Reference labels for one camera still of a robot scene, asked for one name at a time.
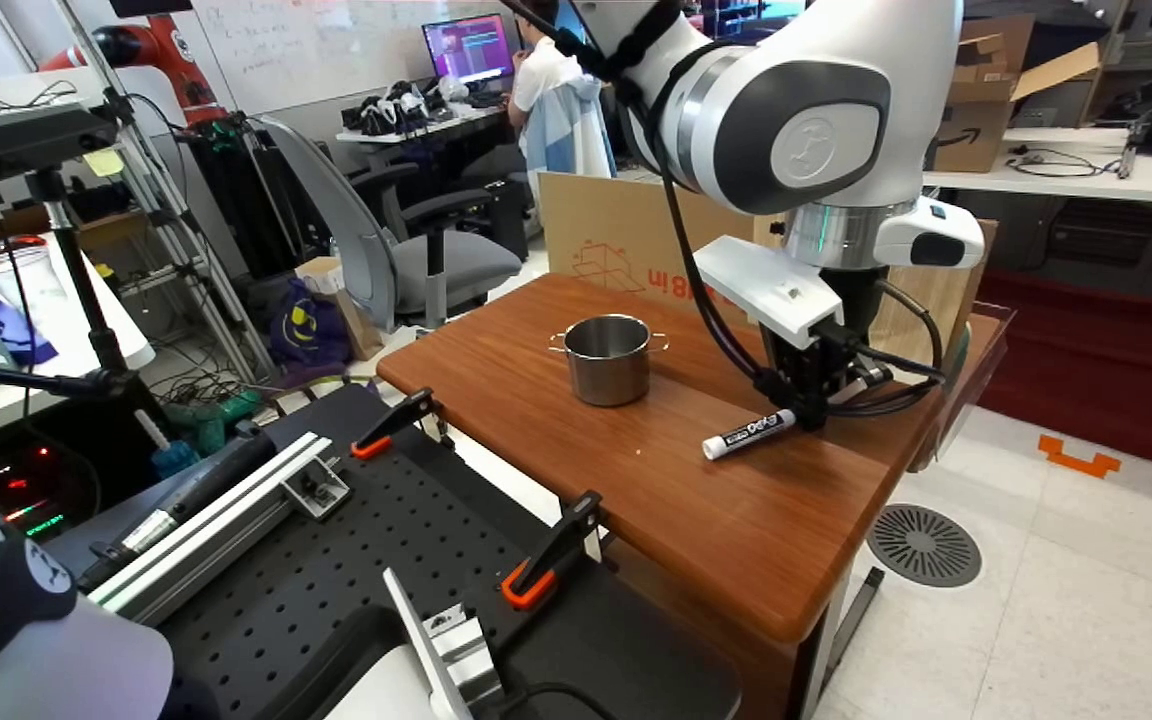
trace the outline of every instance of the marker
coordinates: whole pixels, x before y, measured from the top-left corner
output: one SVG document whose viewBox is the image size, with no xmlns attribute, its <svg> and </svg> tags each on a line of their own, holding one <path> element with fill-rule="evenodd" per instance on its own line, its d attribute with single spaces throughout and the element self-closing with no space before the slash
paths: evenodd
<svg viewBox="0 0 1152 720">
<path fill-rule="evenodd" d="M 793 423 L 797 423 L 797 416 L 793 416 L 789 407 L 778 407 L 778 414 L 761 416 L 761 421 L 752 421 L 752 423 L 745 423 L 745 427 L 734 427 L 734 434 L 729 434 L 729 438 L 708 438 L 708 441 L 701 445 L 701 453 L 702 453 L 702 462 L 724 462 L 724 456 L 745 453 L 745 449 L 752 449 L 752 445 L 761 445 L 761 441 L 771 441 L 771 438 L 778 438 L 778 434 L 793 434 Z"/>
</svg>

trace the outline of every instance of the cardboard box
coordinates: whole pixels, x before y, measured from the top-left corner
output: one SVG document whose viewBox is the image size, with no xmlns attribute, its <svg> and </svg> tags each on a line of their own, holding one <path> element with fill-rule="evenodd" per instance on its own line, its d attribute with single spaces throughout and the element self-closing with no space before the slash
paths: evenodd
<svg viewBox="0 0 1152 720">
<path fill-rule="evenodd" d="M 989 173 L 1016 109 L 1026 125 L 1084 125 L 1105 71 L 1098 44 L 1025 71 L 1026 39 L 1030 18 L 965 24 L 958 68 L 930 153 L 936 173 Z"/>
<path fill-rule="evenodd" d="M 1000 225 L 980 222 L 980 234 L 982 234 L 982 260 L 967 273 L 953 273 L 953 267 L 890 267 L 886 273 L 886 288 L 928 307 L 945 344 L 954 344 L 954 335 L 965 332 L 972 318 L 980 277 L 982 277 Z M 930 363 L 925 326 L 913 313 L 902 313 L 897 301 L 879 303 L 879 318 L 872 319 L 866 342 L 890 358 Z"/>
<path fill-rule="evenodd" d="M 603 288 L 691 307 L 683 256 L 660 180 L 540 175 L 549 267 Z M 714 236 L 778 246 L 782 218 L 741 218 L 708 195 L 680 191 L 691 248 Z"/>
<path fill-rule="evenodd" d="M 598 180 L 598 175 L 540 175 L 549 267 L 585 277 L 603 288 L 640 294 L 660 303 L 691 313 L 683 260 L 672 236 L 666 205 L 656 180 Z M 782 246 L 782 225 L 771 218 L 741 218 L 708 195 L 680 191 L 691 248 L 714 236 L 745 236 L 755 246 Z M 930 313 L 945 342 L 953 342 L 974 301 L 982 263 L 953 267 L 890 267 L 886 283 Z M 925 326 L 899 303 L 882 301 L 872 344 L 897 358 L 930 359 Z"/>
</svg>

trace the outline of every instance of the floor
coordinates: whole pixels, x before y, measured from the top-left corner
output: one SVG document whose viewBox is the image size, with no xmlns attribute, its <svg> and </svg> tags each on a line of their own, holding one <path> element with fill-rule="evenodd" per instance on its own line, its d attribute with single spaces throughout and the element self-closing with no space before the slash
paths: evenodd
<svg viewBox="0 0 1152 720">
<path fill-rule="evenodd" d="M 544 254 L 531 254 L 503 294 L 544 267 Z M 982 568 L 967 590 L 921 590 L 886 571 L 821 720 L 1152 718 L 1152 464 L 1069 441 L 1076 456 L 1121 462 L 1116 475 L 1090 482 L 1046 464 L 1037 453 L 1041 434 L 967 407 L 939 462 L 897 489 L 890 505 L 925 505 L 965 526 Z M 458 453 L 522 507 L 554 519 L 554 500 L 529 475 L 468 438 Z"/>
</svg>

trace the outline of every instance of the office chair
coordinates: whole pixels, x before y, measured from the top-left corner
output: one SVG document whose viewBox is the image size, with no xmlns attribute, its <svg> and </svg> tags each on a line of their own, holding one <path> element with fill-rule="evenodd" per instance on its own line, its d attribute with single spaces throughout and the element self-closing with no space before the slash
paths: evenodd
<svg viewBox="0 0 1152 720">
<path fill-rule="evenodd" d="M 371 210 L 355 195 L 330 155 L 271 117 L 250 130 L 271 140 L 303 186 L 316 218 L 322 222 L 344 267 L 344 294 L 375 319 L 396 329 L 423 318 L 438 329 L 447 313 L 474 307 L 494 283 L 520 273 L 520 260 L 474 236 L 447 228 L 458 210 L 484 205 L 486 191 L 432 195 L 405 210 L 405 225 L 423 225 L 423 236 L 396 241 L 381 228 Z"/>
<path fill-rule="evenodd" d="M 347 173 L 347 186 L 369 200 L 369 210 L 381 218 L 381 225 L 393 236 L 416 236 L 423 234 L 419 225 L 406 222 L 406 210 L 401 205 L 401 180 L 419 175 L 419 166 L 396 159 L 396 166 L 381 166 L 369 173 Z M 486 191 L 484 205 L 468 205 L 454 218 L 454 228 L 481 234 L 494 246 L 503 246 L 506 254 L 517 254 L 520 260 L 529 260 L 529 236 L 522 236 L 522 210 L 503 191 L 503 186 L 481 186 L 481 191 Z"/>
</svg>

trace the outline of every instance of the wooden tabletop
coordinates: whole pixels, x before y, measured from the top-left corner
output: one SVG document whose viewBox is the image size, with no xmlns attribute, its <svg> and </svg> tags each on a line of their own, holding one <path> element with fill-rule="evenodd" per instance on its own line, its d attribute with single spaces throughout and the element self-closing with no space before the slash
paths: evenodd
<svg viewBox="0 0 1152 720">
<path fill-rule="evenodd" d="M 554 335 L 596 313 L 633 313 L 660 332 L 640 403 L 585 407 L 571 395 Z M 1000 358 L 1000 335 L 1000 319 L 972 318 L 965 378 Z M 833 421 L 821 438 L 793 434 L 708 464 L 701 441 L 767 416 L 767 399 L 691 313 L 571 277 L 540 277 L 401 349 L 381 378 L 405 394 L 432 390 L 454 427 L 565 500 L 598 494 L 614 538 L 789 646 L 812 634 L 945 407 L 945 394 L 930 394 L 899 416 Z"/>
</svg>

